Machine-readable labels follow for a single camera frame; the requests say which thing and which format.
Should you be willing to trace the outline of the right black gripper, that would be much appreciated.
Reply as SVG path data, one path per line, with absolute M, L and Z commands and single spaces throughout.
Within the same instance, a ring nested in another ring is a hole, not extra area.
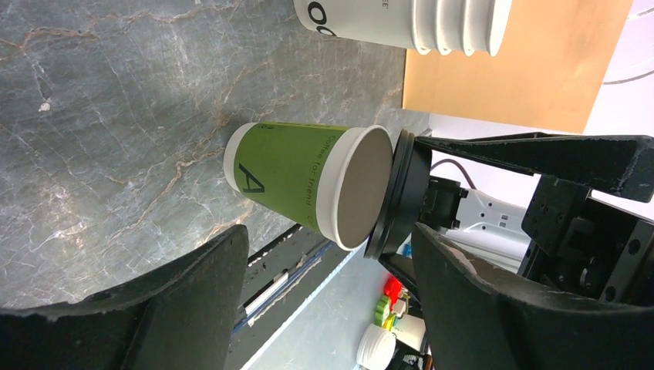
M 653 305 L 653 221 L 591 196 L 592 189 L 651 201 L 651 136 L 534 132 L 468 140 L 419 136 L 416 142 L 503 170 L 545 175 L 521 223 L 531 242 L 520 276 L 603 302 Z

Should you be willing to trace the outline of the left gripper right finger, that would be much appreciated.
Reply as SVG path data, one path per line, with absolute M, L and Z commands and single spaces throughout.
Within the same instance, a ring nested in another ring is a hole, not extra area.
M 417 294 L 438 369 L 651 369 L 653 310 L 530 281 L 412 232 Z

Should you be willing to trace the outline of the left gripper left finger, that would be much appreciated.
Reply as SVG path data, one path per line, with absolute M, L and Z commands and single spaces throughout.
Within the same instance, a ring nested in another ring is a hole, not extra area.
M 3 369 L 220 369 L 238 313 L 248 231 L 75 304 L 1 311 Z

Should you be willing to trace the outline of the black plastic cup lid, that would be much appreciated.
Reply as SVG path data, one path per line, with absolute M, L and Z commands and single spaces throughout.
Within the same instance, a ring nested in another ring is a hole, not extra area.
M 431 150 L 402 130 L 396 142 L 393 165 L 379 216 L 369 236 L 364 257 L 378 259 L 394 254 L 418 221 L 430 178 Z

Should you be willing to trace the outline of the green paper coffee cup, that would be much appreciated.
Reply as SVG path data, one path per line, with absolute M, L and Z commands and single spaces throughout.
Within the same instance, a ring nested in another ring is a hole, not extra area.
M 382 126 L 247 123 L 224 151 L 230 186 L 350 251 L 373 232 L 393 164 Z

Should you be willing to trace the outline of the stack of white paper cups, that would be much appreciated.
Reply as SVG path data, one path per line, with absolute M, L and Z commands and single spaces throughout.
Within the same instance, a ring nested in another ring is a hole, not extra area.
M 507 0 L 294 0 L 308 30 L 327 36 L 412 49 L 495 56 L 511 12 Z

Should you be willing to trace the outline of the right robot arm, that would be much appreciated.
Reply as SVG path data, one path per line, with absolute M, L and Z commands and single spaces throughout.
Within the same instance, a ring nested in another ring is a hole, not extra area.
M 416 144 L 540 177 L 526 207 L 432 177 L 422 223 L 440 232 L 493 234 L 525 243 L 518 269 L 524 278 L 608 303 L 652 306 L 652 220 L 592 196 L 598 191 L 651 201 L 652 137 L 519 133 L 466 140 L 421 137 Z

